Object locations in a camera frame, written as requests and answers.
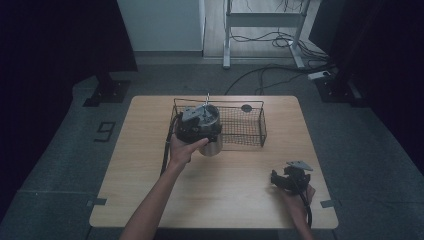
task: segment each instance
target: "wooden table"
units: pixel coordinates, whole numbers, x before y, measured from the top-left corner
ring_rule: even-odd
[[[116,143],[96,205],[94,227],[124,227],[159,177],[164,141],[174,98],[204,100],[205,96],[134,97]],[[211,96],[215,101],[264,101],[267,139],[263,148],[224,145],[214,157],[198,151],[180,175],[160,227],[170,228],[293,228],[270,173],[280,175],[286,162],[303,160],[314,171],[311,204],[313,228],[334,229],[338,220],[306,127],[293,96]]]

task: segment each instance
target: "metal rack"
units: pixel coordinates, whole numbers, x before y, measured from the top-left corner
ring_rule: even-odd
[[[171,119],[186,107],[195,107],[203,103],[176,98]],[[219,110],[223,143],[264,146],[267,132],[263,101],[209,101],[209,103]]]
[[[232,27],[287,27],[296,28],[293,41],[289,41],[290,51],[297,67],[304,68],[305,65],[300,56],[298,43],[310,3],[310,0],[305,1],[300,13],[232,13],[232,0],[227,0],[223,67],[225,69],[230,68],[230,29]]]

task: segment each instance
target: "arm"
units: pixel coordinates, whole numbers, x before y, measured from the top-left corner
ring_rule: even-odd
[[[286,205],[287,211],[293,220],[293,224],[303,240],[313,240],[314,236],[306,221],[306,209],[299,195],[291,195],[285,190],[280,190],[283,202]],[[312,197],[315,194],[315,189],[308,185],[306,189],[308,202],[312,202]]]
[[[153,239],[178,176],[190,162],[191,154],[206,143],[207,138],[187,145],[178,140],[175,134],[172,135],[168,167],[131,216],[121,240]]]

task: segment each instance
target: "black curtain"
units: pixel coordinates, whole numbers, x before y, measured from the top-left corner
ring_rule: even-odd
[[[10,0],[0,5],[1,209],[97,72],[137,71],[115,0]]]

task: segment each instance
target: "metal wire basket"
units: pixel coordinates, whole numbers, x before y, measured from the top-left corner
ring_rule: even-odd
[[[171,119],[186,107],[204,103],[198,100],[174,99]],[[218,108],[224,143],[261,146],[267,136],[263,101],[209,101]]]

